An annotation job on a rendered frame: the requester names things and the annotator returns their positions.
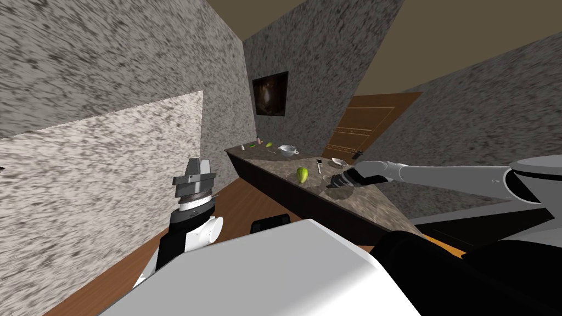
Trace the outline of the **dark framed wall picture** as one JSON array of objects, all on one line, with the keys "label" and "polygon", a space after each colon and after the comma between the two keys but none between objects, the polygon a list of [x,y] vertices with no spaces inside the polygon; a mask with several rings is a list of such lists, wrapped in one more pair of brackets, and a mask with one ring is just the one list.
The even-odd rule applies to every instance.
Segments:
[{"label": "dark framed wall picture", "polygon": [[252,80],[257,116],[285,116],[289,72]]}]

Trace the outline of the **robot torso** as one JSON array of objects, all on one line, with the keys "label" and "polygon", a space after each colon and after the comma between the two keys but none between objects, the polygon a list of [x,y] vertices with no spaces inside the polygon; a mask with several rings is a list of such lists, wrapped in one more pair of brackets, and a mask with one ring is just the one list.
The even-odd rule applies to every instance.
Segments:
[{"label": "robot torso", "polygon": [[99,316],[420,316],[364,249],[311,220],[179,255]]}]

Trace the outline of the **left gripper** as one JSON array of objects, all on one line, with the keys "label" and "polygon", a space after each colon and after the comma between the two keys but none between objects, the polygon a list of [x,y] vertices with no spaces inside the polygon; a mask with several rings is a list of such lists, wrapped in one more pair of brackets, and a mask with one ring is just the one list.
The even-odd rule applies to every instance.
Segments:
[{"label": "left gripper", "polygon": [[186,168],[186,176],[173,177],[175,197],[203,193],[212,190],[216,173],[211,173],[210,161],[190,158]]}]

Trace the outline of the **brown wooden door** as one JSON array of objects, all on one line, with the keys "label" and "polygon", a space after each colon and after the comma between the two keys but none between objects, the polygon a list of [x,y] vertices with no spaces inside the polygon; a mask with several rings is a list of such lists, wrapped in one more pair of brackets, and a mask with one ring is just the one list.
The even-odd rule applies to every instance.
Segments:
[{"label": "brown wooden door", "polygon": [[359,95],[351,99],[321,157],[345,160],[365,153],[420,96],[422,92]]}]

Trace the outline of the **black counter cabinet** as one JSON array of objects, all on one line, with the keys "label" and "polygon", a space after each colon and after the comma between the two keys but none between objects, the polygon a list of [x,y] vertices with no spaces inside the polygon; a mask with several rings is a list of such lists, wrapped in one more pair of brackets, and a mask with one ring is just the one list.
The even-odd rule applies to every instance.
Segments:
[{"label": "black counter cabinet", "polygon": [[390,229],[225,151],[238,176],[302,219],[312,219],[356,245],[374,246]]}]

